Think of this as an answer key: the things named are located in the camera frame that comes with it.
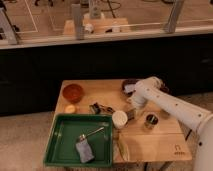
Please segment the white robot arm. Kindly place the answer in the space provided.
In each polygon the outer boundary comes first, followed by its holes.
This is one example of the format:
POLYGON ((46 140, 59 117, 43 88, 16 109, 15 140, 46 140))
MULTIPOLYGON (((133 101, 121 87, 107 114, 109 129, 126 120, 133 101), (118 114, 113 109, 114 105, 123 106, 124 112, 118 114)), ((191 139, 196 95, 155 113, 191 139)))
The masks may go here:
POLYGON ((213 112, 161 91, 163 85, 157 77, 139 80, 130 97, 132 106, 140 109, 152 101, 196 132, 199 140, 193 171, 213 171, 213 112))

